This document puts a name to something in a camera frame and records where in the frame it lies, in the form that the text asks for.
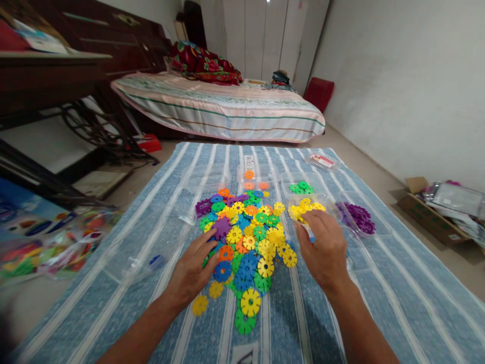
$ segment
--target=blue cloth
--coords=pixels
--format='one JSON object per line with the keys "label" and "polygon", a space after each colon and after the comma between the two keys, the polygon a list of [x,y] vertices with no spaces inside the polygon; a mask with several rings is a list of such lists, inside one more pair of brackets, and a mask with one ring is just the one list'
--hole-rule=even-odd
{"label": "blue cloth", "polygon": [[[339,159],[331,149],[320,150]],[[328,173],[305,162],[310,150],[292,148],[181,143],[147,184],[111,234],[57,302],[18,348],[21,362],[94,362],[164,290],[173,264],[200,234],[198,223],[181,237],[184,226],[167,219],[167,210],[194,206],[217,191],[192,194],[182,188],[185,168],[223,164],[233,176],[231,193],[242,193],[236,169],[244,155],[256,165],[267,163],[279,173],[315,172],[328,196],[342,190],[364,194],[388,223],[392,235],[361,241],[344,229],[353,277],[385,338],[401,362],[484,362],[485,306],[397,219],[372,190],[342,163]],[[287,203],[280,184],[265,204]],[[246,336],[234,327],[237,310],[232,291],[209,299],[200,317],[190,307],[175,320],[153,353],[151,362],[231,362],[233,348],[252,344],[259,362],[344,362],[337,321],[325,295],[300,258],[298,240],[287,214],[282,219],[287,239],[299,257],[295,268],[276,263],[272,287],[262,298],[256,326]],[[160,246],[177,244],[165,268],[129,287],[103,271],[110,244],[123,236],[119,257],[135,256],[147,264]],[[203,290],[208,296],[208,286]]]}

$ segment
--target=wardrobe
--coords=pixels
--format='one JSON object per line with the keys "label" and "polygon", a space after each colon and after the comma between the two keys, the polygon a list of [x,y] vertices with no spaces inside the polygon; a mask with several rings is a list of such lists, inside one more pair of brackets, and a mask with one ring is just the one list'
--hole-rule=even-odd
{"label": "wardrobe", "polygon": [[244,78],[270,81],[284,69],[302,95],[329,0],[201,0],[208,50]]}

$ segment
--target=red chair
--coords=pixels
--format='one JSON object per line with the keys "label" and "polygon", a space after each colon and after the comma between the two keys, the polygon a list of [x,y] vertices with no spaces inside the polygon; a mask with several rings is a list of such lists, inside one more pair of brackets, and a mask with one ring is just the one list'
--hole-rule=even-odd
{"label": "red chair", "polygon": [[323,114],[332,97],[334,86],[335,83],[331,81],[312,77],[303,98],[314,105]]}

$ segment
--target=red floral cloth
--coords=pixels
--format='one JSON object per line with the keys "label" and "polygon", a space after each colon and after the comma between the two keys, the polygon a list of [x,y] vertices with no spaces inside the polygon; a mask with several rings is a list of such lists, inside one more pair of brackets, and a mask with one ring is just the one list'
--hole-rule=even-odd
{"label": "red floral cloth", "polygon": [[169,64],[187,79],[222,85],[239,85],[244,82],[241,73],[229,61],[184,40],[173,45]]}

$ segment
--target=hand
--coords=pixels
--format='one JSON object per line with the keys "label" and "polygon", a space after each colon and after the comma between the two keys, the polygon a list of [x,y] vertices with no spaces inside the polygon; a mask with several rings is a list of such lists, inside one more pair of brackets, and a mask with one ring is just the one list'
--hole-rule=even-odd
{"label": "hand", "polygon": [[323,291],[329,294],[351,282],[347,272],[347,243],[337,221],[320,210],[302,215],[313,234],[312,244],[305,228],[295,223],[302,257]]}
{"label": "hand", "polygon": [[216,231],[217,229],[212,229],[196,238],[175,265],[163,296],[180,311],[202,291],[218,263],[219,252],[214,254],[202,269],[205,257],[218,244],[215,240],[207,242]]}

